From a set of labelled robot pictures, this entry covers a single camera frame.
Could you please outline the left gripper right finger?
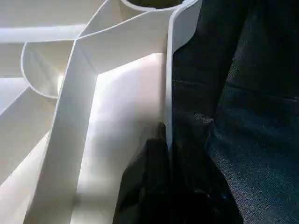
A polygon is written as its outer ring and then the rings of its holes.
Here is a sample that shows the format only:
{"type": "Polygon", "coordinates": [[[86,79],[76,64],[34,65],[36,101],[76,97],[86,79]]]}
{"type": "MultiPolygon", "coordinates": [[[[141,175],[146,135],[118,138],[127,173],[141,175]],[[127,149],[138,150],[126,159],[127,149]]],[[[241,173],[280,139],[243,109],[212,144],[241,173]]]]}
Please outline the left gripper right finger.
{"type": "Polygon", "coordinates": [[[226,178],[192,132],[173,135],[172,174],[173,223],[243,223],[226,178]]]}

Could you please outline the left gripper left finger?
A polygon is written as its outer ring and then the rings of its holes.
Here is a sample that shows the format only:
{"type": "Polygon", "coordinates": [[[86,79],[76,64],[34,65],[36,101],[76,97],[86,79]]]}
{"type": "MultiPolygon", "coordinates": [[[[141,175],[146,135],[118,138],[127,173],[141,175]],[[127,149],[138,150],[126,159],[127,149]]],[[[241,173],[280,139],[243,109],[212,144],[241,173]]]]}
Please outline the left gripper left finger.
{"type": "Polygon", "coordinates": [[[166,128],[145,141],[121,178],[114,224],[168,224],[171,220],[171,170],[166,128]]]}

